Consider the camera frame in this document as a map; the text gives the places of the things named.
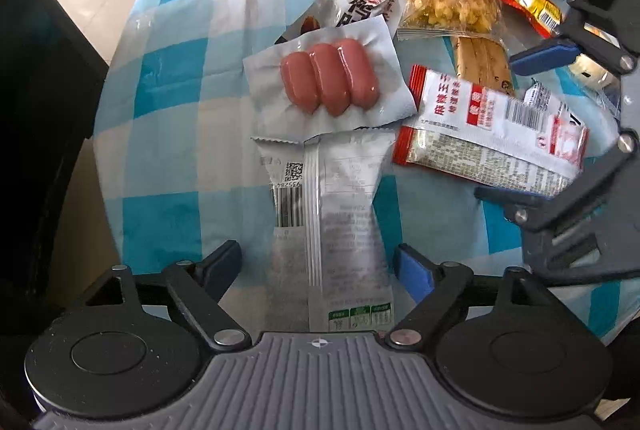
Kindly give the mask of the red yellow snack packet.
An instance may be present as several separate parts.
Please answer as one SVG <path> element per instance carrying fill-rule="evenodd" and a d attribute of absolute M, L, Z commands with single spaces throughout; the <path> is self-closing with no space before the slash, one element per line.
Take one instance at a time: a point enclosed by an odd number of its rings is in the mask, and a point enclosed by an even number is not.
<path fill-rule="evenodd" d="M 563 19 L 561 9 L 551 0 L 501 0 L 524 16 L 543 38 L 555 36 Z"/>

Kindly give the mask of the gold biscuit packet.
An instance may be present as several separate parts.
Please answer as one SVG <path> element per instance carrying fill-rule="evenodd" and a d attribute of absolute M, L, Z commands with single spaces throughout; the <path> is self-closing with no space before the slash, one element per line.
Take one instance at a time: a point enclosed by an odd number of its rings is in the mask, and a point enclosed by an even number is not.
<path fill-rule="evenodd" d="M 515 96 L 508 57 L 499 43 L 488 38 L 457 36 L 452 45 L 458 78 Z"/>

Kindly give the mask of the red white spicy strip packet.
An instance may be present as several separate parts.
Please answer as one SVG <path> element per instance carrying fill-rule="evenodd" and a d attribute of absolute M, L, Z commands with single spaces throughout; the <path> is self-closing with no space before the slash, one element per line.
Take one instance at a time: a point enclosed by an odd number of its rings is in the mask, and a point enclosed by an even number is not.
<path fill-rule="evenodd" d="M 480 84 L 415 64 L 418 113 L 401 125 L 393 161 L 552 197 L 582 169 L 588 129 Z"/>

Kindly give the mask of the grey white tall snack bag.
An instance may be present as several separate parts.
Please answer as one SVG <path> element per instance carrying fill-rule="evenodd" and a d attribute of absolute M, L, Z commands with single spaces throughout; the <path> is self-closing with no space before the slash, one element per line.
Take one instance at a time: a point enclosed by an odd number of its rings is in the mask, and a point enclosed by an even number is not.
<path fill-rule="evenodd" d="M 373 202 L 395 142 L 390 130 L 258 138 L 274 205 L 267 327 L 384 330 L 394 297 Z"/>

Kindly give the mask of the vacuum packed sausages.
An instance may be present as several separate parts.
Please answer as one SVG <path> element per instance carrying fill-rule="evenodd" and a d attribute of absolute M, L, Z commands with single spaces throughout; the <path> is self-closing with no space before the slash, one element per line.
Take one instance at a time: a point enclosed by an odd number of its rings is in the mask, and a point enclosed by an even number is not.
<path fill-rule="evenodd" d="M 384 18 L 307 32 L 243 60 L 255 135 L 303 143 L 407 119 L 416 104 Z"/>

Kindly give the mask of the white black chicken snack packet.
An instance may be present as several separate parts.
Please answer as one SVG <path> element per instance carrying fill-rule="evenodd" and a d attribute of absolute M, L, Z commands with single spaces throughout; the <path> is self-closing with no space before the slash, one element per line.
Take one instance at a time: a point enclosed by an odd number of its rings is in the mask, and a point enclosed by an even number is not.
<path fill-rule="evenodd" d="M 279 36 L 276 44 L 328 26 L 348 24 L 382 16 L 394 36 L 404 15 L 407 0 L 314 0 Z"/>

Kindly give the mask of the round steamed cake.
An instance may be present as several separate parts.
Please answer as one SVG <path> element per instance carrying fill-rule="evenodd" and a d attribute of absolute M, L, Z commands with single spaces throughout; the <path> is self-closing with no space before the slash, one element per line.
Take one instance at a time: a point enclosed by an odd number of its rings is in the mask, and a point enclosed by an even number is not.
<path fill-rule="evenodd" d="M 568 66 L 582 90 L 615 120 L 620 119 L 620 79 L 585 54 Z"/>

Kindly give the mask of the white Kapro snack packet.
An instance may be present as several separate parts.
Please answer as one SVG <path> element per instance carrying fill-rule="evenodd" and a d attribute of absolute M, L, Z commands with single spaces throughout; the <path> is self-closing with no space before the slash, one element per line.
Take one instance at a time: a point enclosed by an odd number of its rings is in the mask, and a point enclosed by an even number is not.
<path fill-rule="evenodd" d="M 576 116 L 564 101 L 537 80 L 526 90 L 523 102 L 529 107 L 548 113 L 548 115 L 560 117 L 563 121 L 574 124 L 576 127 L 585 125 L 584 121 Z"/>

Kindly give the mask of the blue white checkered tablecloth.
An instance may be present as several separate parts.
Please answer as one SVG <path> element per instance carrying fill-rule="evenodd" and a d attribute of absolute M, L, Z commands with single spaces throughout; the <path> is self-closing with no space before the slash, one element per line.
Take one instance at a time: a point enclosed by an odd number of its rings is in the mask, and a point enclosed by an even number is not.
<path fill-rule="evenodd" d="M 268 328 L 274 208 L 255 143 L 243 58 L 272 45 L 313 0 L 136 0 L 104 83 L 94 145 L 106 213 L 134 274 L 198 262 L 228 239 L 242 273 L 221 301 Z M 393 165 L 374 206 L 390 257 L 407 242 L 477 274 L 521 264 L 521 239 L 462 179 Z M 603 340 L 639 312 L 639 280 L 553 292 Z"/>

